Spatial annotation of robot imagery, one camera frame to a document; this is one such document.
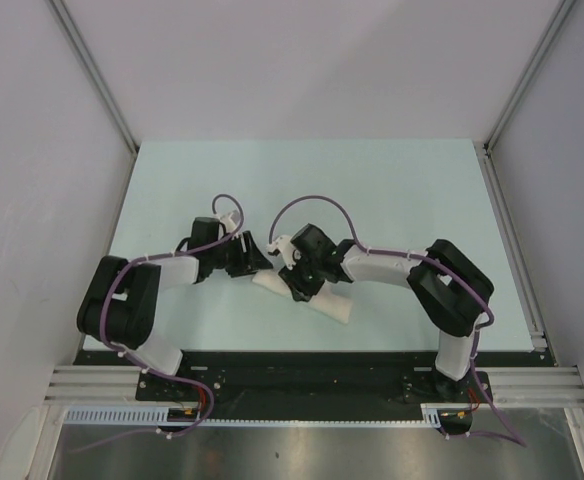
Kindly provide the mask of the white cloth napkin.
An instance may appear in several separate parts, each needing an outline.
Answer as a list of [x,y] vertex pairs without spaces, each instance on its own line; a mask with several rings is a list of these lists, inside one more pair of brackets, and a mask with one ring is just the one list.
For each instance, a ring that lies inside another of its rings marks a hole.
[[[252,282],[284,298],[293,299],[292,292],[286,283],[273,271],[260,271],[256,273]],[[340,324],[348,325],[352,311],[353,301],[332,292],[330,284],[324,284],[319,292],[309,301],[296,301],[308,308],[315,310],[327,317],[336,320]]]

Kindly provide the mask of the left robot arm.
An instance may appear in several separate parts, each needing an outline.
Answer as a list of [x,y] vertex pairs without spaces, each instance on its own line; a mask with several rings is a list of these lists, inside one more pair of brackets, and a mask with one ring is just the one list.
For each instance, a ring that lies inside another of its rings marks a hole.
[[159,293],[201,283],[216,270],[231,278],[270,270],[272,263],[258,249],[252,234],[238,231],[240,222],[238,211],[222,217],[197,217],[190,235],[173,253],[138,262],[103,257],[77,313],[79,332],[159,372],[157,385],[169,398],[186,397],[193,376],[180,367],[183,353],[155,328]]

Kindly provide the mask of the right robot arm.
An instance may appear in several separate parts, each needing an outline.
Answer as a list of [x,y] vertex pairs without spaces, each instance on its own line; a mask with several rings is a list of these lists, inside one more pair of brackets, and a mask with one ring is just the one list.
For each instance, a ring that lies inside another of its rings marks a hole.
[[310,302],[326,284],[375,282],[410,290],[439,330],[433,388],[445,401],[469,389],[467,376],[478,348],[478,331],[494,315],[494,285],[453,243],[439,239],[424,251],[366,248],[356,238],[334,243],[308,224],[267,246],[283,258],[279,277],[293,300]]

